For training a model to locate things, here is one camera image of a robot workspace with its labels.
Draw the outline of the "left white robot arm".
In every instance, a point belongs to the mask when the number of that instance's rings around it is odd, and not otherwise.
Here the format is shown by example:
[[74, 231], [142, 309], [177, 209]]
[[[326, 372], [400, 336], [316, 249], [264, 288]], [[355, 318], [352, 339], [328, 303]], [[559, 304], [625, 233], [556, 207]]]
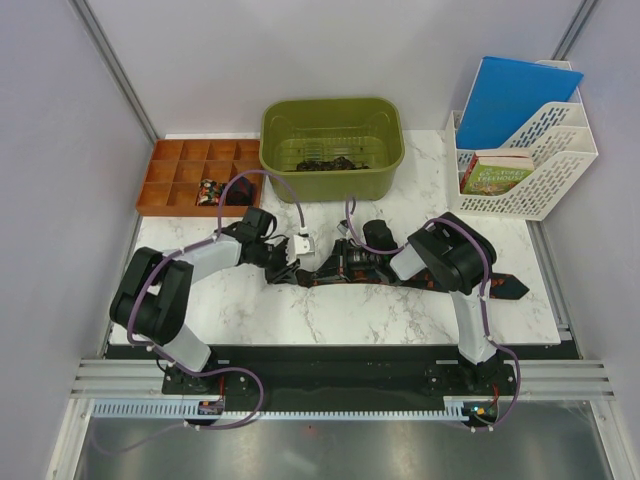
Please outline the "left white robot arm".
[[305, 226], [274, 244], [277, 226], [271, 213], [257, 207], [215, 235], [163, 253], [142, 247], [124, 272], [109, 308], [110, 320], [127, 331], [129, 342], [150, 348], [185, 372], [198, 393], [216, 388], [231, 367], [212, 363], [213, 349], [186, 324], [192, 286], [215, 273], [241, 265], [261, 268], [271, 280], [296, 280], [300, 257], [314, 250]]

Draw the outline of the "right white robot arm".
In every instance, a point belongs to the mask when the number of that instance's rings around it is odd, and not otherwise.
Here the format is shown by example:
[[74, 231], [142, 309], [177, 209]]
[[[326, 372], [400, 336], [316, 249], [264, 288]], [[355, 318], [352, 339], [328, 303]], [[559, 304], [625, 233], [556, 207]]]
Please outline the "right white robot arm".
[[328, 259], [304, 281], [306, 286], [379, 283], [442, 291], [451, 295], [458, 327], [458, 381], [477, 394], [500, 369], [489, 333], [488, 297], [495, 250], [451, 213], [427, 222], [400, 247], [382, 220], [363, 227], [365, 242], [334, 243]]

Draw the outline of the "black orange floral tie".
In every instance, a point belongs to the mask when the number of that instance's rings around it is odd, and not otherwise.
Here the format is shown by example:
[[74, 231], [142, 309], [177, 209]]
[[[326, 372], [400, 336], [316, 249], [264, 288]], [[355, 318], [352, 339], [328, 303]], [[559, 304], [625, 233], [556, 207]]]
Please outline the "black orange floral tie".
[[[448, 290], [433, 275], [424, 270], [406, 281], [389, 281], [383, 279], [374, 270], [356, 270], [355, 276], [320, 276], [305, 270], [296, 273], [298, 285], [306, 288], [341, 285], [341, 284], [373, 284], [391, 287], [405, 287], [422, 291], [432, 291], [438, 293], [448, 293]], [[530, 289], [512, 274], [494, 272], [490, 276], [490, 297], [499, 300], [519, 300], [523, 298]]]

